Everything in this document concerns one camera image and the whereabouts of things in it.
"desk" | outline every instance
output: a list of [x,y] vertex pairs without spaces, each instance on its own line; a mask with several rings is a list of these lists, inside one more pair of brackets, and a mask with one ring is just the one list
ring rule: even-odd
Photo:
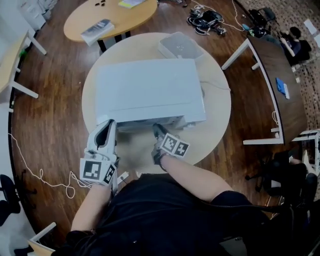
[[84,42],[81,33],[97,22],[108,19],[114,25],[114,29],[98,40],[101,51],[107,49],[103,39],[115,38],[115,42],[121,41],[121,34],[130,36],[130,30],[147,22],[157,9],[156,0],[146,0],[145,2],[128,9],[119,6],[121,0],[107,0],[105,6],[95,6],[98,0],[88,0],[75,9],[67,18],[63,32],[71,41]]
[[[95,62],[85,80],[82,92],[82,114],[89,133],[96,127],[95,78],[98,68],[122,62],[164,59],[165,57],[158,51],[158,43],[168,35],[145,33],[129,37],[113,45]],[[227,79],[215,59],[204,49],[202,51],[204,57],[196,63],[196,68],[200,81],[204,81],[201,86],[205,94],[206,121],[192,129],[170,131],[191,144],[185,161],[192,165],[205,158],[217,146],[227,129],[231,113],[230,91],[214,86],[228,88]],[[121,157],[120,168],[140,173],[163,173],[164,171],[152,161],[151,151],[155,143],[156,139],[151,129],[135,133],[119,133],[117,154]]]
[[24,92],[25,94],[28,94],[34,98],[38,98],[39,95],[37,93],[15,82],[13,77],[14,72],[20,72],[20,70],[16,68],[16,64],[19,54],[21,53],[25,44],[26,38],[29,38],[41,53],[44,55],[47,54],[46,50],[32,36],[29,36],[28,32],[21,36],[13,45],[9,47],[2,59],[0,65],[0,93],[10,85],[19,91]]
[[[252,50],[257,61],[257,64],[255,64],[252,69],[261,68],[268,86],[279,126],[278,128],[271,129],[271,131],[278,132],[279,138],[247,139],[243,141],[243,144],[289,143],[305,131],[308,125],[300,85],[296,82],[295,75],[292,72],[283,49],[269,41],[248,36],[221,68],[226,70],[248,47]],[[290,99],[286,99],[286,97],[278,91],[276,78],[281,79],[287,84]]]

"round wooden table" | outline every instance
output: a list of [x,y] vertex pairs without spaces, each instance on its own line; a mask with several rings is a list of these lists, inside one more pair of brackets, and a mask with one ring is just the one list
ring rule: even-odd
[[[165,57],[158,51],[158,43],[168,35],[145,33],[126,38],[109,48],[95,62],[85,80],[82,92],[82,114],[89,133],[96,127],[95,78],[98,68],[122,62],[164,59]],[[217,146],[227,129],[231,112],[231,96],[225,74],[215,59],[204,49],[202,50],[204,58],[196,64],[196,68],[204,91],[206,121],[198,123],[191,129],[170,131],[190,143],[184,160],[192,165],[205,158]],[[155,143],[156,139],[151,129],[118,133],[117,154],[121,158],[119,167],[141,173],[163,173],[158,165],[153,164],[151,157]]]
[[98,40],[102,52],[105,52],[106,47],[102,39],[115,37],[115,41],[118,42],[124,33],[129,37],[130,30],[149,20],[157,9],[157,0],[146,0],[132,9],[119,6],[119,2],[121,0],[106,0],[102,3],[100,0],[84,2],[66,20],[63,27],[65,36],[75,42],[84,42],[81,37],[82,32],[97,22],[108,19],[114,25],[114,29]]

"book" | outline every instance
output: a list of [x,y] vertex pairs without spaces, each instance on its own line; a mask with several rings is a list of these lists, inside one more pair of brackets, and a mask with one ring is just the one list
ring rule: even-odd
[[122,6],[122,7],[125,7],[125,8],[131,9],[132,7],[140,5],[144,1],[145,0],[123,0],[123,1],[119,2],[118,5]]
[[89,27],[86,31],[81,33],[81,37],[88,46],[91,46],[101,36],[115,29],[109,19],[102,19],[93,26]]

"white cable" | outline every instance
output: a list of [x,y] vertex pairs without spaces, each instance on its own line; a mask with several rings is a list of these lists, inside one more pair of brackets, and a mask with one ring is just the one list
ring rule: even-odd
[[229,87],[228,87],[228,88],[222,88],[222,87],[219,87],[219,86],[217,86],[217,85],[215,85],[214,83],[209,82],[209,81],[200,81],[200,83],[207,83],[207,84],[210,84],[210,85],[212,85],[212,86],[214,86],[214,87],[217,87],[217,88],[219,88],[219,89],[221,89],[221,90],[231,91],[231,89],[230,89]]
[[[70,173],[69,173],[69,184],[68,184],[68,185],[65,185],[65,184],[62,184],[62,183],[61,183],[61,184],[57,184],[57,185],[51,185],[51,184],[49,184],[48,182],[44,181],[44,180],[42,179],[42,177],[43,177],[43,175],[44,175],[44,170],[43,170],[42,168],[39,170],[39,175],[40,175],[40,176],[37,176],[37,175],[33,174],[33,172],[32,172],[32,171],[30,170],[30,168],[28,167],[24,156],[23,156],[22,153],[21,153],[21,149],[20,149],[20,147],[19,147],[19,145],[18,145],[18,141],[16,140],[16,138],[15,138],[11,133],[8,133],[8,134],[12,137],[12,139],[14,139],[15,144],[16,144],[16,146],[17,146],[17,148],[18,148],[18,150],[19,150],[19,153],[20,153],[20,155],[21,155],[21,157],[22,157],[22,160],[23,160],[23,162],[24,162],[25,167],[28,169],[28,171],[31,173],[31,175],[34,176],[34,177],[36,177],[38,180],[41,180],[43,183],[45,183],[45,184],[47,184],[47,185],[49,185],[50,187],[53,187],[53,188],[54,188],[54,187],[59,187],[59,186],[65,187],[65,194],[66,194],[66,196],[67,196],[68,198],[70,198],[70,199],[74,198],[74,197],[75,197],[75,194],[76,194],[75,188],[74,188],[73,186],[70,186],[70,184],[71,184],[71,178],[73,178],[74,180],[76,180],[76,182],[78,183],[79,187],[81,187],[81,188],[89,188],[89,189],[91,188],[91,184],[85,184],[85,183],[83,183],[81,180],[79,180],[79,179],[77,178],[77,176],[76,176],[72,171],[70,171]],[[69,196],[69,194],[68,194],[68,189],[72,189],[72,190],[73,190],[73,195],[72,195],[72,196]]]
[[[213,10],[214,12],[216,12],[215,9],[213,9],[213,8],[211,8],[211,7],[209,7],[209,6],[206,6],[206,5],[204,5],[204,4],[200,4],[200,3],[196,2],[195,0],[191,0],[191,1],[194,2],[194,3],[196,3],[196,5],[194,6],[194,9],[196,9],[196,10],[204,9],[204,8],[206,7],[206,8],[208,8],[208,9],[211,9],[211,10]],[[234,17],[235,22],[242,28],[242,30],[239,29],[239,28],[237,28],[237,27],[235,27],[234,25],[230,25],[230,24],[225,23],[225,20],[224,20],[223,18],[222,18],[222,21],[219,21],[219,20],[218,20],[218,22],[220,22],[220,23],[222,23],[222,24],[224,24],[224,25],[227,25],[227,26],[229,26],[229,27],[232,27],[232,28],[234,28],[234,29],[236,29],[236,30],[238,30],[238,31],[240,31],[240,32],[243,32],[243,31],[245,31],[245,29],[242,27],[242,25],[241,25],[241,24],[238,22],[238,20],[237,20],[238,11],[237,11],[237,8],[236,8],[236,5],[235,5],[234,0],[232,0],[232,3],[233,3],[234,10],[235,10],[235,17]]]
[[274,121],[274,122],[275,122],[275,124],[278,126],[279,124],[278,124],[278,121],[277,121],[276,111],[273,111],[271,115],[272,115],[272,119],[273,119],[273,121]]

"round white table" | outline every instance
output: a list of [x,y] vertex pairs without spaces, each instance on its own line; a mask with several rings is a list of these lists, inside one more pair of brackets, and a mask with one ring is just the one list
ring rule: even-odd
[[[109,48],[94,63],[82,92],[82,114],[89,133],[96,127],[95,78],[98,68],[122,62],[164,59],[165,57],[158,51],[158,43],[168,35],[145,33],[126,38]],[[202,50],[204,58],[196,63],[196,68],[204,91],[206,121],[198,123],[191,129],[170,130],[170,133],[179,135],[182,140],[190,143],[184,160],[192,165],[205,158],[217,146],[227,129],[231,112],[231,96],[225,74],[215,59],[203,48]],[[155,143],[156,139],[151,129],[134,133],[119,132],[117,136],[119,168],[140,173],[163,173],[158,165],[153,164],[151,157]]]

